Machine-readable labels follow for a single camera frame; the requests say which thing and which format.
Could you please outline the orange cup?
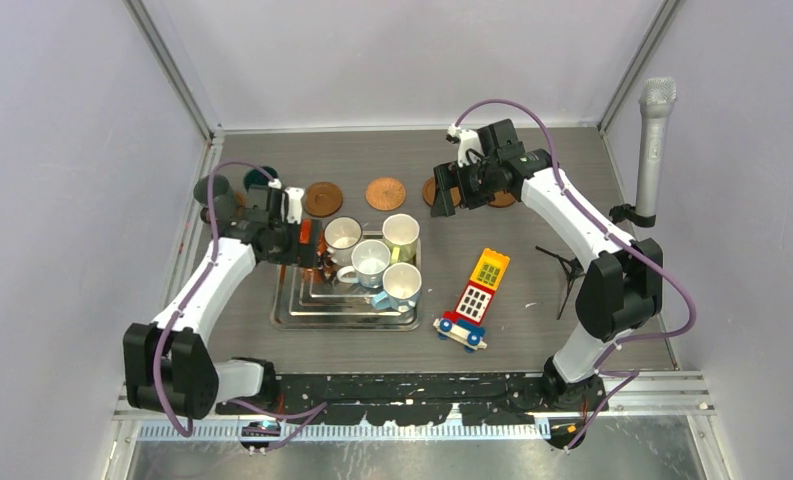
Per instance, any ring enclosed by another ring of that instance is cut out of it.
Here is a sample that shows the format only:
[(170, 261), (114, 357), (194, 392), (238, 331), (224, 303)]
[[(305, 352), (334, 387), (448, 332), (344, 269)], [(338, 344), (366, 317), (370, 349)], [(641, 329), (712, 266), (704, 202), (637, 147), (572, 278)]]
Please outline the orange cup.
[(299, 243), (310, 246), (314, 244), (314, 222), (311, 219), (304, 219), (300, 224)]

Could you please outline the brown wooden coaster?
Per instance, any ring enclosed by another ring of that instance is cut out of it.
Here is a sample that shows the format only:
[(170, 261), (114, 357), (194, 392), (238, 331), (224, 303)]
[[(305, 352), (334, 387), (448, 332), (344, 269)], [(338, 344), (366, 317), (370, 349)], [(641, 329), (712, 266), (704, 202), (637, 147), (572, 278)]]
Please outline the brown wooden coaster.
[(242, 215), (244, 210), (246, 209), (246, 197), (242, 193), (236, 192), (235, 198), (238, 204), (238, 214)]
[(342, 190), (334, 183), (316, 182), (306, 189), (304, 211), (312, 217), (329, 217), (335, 214), (342, 204)]
[(517, 202), (516, 198), (508, 192), (496, 192), (494, 198), (489, 202), (493, 208), (507, 208)]
[[(429, 178), (423, 185), (422, 198), (429, 207), (431, 207), (434, 204), (436, 189), (437, 189), (437, 182), (435, 177)], [(450, 189), (450, 193), (454, 206), (458, 207), (461, 203), (460, 191), (458, 190), (457, 187), (453, 187)]]

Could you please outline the dark teal cup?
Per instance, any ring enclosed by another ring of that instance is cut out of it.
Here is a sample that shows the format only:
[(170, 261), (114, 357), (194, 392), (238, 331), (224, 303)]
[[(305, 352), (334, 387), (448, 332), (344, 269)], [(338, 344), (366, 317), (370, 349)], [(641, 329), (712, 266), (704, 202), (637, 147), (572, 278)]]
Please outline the dark teal cup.
[(243, 178), (244, 190), (254, 186), (267, 186), (271, 179), (278, 179), (277, 171), (271, 166), (250, 169)]

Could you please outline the silver metal tray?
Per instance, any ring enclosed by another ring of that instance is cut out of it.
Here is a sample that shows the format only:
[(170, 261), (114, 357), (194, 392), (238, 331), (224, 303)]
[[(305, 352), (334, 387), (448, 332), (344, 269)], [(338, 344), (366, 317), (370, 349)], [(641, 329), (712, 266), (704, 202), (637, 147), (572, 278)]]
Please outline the silver metal tray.
[(376, 310), (378, 293), (339, 282), (336, 268), (320, 270), (280, 266), (270, 320), (283, 330), (410, 331), (420, 320), (417, 309)]

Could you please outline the white metallic cup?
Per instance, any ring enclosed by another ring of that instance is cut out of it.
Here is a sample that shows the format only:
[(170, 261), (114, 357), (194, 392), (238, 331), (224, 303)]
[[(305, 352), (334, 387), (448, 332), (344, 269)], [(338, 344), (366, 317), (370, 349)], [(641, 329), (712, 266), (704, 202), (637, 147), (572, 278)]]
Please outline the white metallic cup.
[(331, 262), (338, 267), (350, 265), (352, 252), (362, 238), (363, 229), (356, 219), (343, 216), (329, 221), (324, 240)]

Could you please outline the dark grey cup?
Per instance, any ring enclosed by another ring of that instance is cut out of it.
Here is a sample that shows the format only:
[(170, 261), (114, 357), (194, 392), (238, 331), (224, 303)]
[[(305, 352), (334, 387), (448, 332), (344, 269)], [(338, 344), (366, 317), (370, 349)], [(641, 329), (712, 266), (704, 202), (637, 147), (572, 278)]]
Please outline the dark grey cup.
[(214, 216), (218, 224), (230, 222), (238, 217), (240, 203), (236, 191), (229, 180), (216, 174), (213, 178), (202, 177), (193, 187), (194, 200), (202, 206), (200, 218), (204, 223), (210, 222), (209, 202), (213, 202)]

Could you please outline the grey white cup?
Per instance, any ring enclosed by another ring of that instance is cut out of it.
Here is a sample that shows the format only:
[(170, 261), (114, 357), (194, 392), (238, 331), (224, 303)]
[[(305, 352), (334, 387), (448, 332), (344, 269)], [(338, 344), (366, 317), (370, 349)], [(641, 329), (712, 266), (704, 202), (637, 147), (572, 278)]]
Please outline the grey white cup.
[(336, 273), (336, 278), (342, 283), (357, 284), (371, 289), (380, 288), (390, 260), (391, 251), (383, 241), (363, 240), (354, 248), (350, 264), (341, 267)]

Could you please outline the light patterned wooden coaster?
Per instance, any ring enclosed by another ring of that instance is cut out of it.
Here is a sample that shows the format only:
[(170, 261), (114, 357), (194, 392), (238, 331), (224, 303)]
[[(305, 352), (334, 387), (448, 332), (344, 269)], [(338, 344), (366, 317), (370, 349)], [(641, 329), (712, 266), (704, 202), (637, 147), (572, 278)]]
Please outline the light patterned wooden coaster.
[(405, 185), (393, 177), (379, 177), (371, 181), (365, 192), (367, 203), (379, 211), (399, 208), (407, 195)]

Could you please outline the light blue handled cup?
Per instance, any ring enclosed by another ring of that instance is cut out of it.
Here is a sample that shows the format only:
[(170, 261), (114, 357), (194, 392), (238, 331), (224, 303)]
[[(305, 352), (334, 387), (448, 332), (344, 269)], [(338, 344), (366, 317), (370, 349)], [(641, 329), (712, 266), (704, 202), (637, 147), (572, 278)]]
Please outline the light blue handled cup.
[(412, 264), (400, 262), (389, 266), (382, 278), (382, 291), (372, 297), (375, 310), (395, 310), (400, 313), (413, 309), (421, 295), (422, 275)]

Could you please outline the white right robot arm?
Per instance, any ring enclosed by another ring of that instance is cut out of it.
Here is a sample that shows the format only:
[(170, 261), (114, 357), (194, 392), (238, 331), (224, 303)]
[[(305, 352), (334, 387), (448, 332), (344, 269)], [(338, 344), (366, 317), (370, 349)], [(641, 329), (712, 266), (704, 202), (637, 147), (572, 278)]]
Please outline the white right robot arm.
[(656, 270), (663, 264), (662, 248), (609, 224), (589, 202), (578, 199), (553, 155), (527, 150), (511, 120), (477, 130), (451, 125), (446, 139), (458, 153), (433, 170), (432, 216), (476, 209), (499, 192), (509, 193), (552, 227), (581, 266), (578, 324), (546, 361), (537, 391), (552, 410), (593, 402), (602, 387), (597, 370), (609, 348), (661, 310), (663, 283)]

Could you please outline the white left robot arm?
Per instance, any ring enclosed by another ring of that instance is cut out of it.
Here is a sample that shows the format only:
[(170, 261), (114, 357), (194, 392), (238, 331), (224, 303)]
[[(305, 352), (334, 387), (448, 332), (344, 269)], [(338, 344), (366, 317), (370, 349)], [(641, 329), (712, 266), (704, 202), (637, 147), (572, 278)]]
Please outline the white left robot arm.
[(250, 186), (242, 204), (223, 176), (196, 184), (194, 199), (217, 236), (171, 303), (152, 322), (126, 330), (125, 390), (131, 407), (193, 420), (237, 398), (256, 414), (277, 405), (272, 363), (249, 357), (216, 363), (208, 341), (226, 304), (257, 265), (318, 265), (322, 224), (304, 218), (304, 194), (272, 180)]

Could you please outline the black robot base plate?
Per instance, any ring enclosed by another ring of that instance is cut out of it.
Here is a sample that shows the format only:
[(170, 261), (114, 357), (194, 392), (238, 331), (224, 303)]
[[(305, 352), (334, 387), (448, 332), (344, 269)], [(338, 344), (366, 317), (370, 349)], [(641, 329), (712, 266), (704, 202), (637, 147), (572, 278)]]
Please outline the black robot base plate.
[(602, 380), (562, 391), (526, 373), (282, 374), (247, 402), (283, 414), (324, 404), (316, 425), (437, 426), (459, 413), (465, 426), (496, 426), (532, 423), (546, 412), (580, 422), (606, 393)]

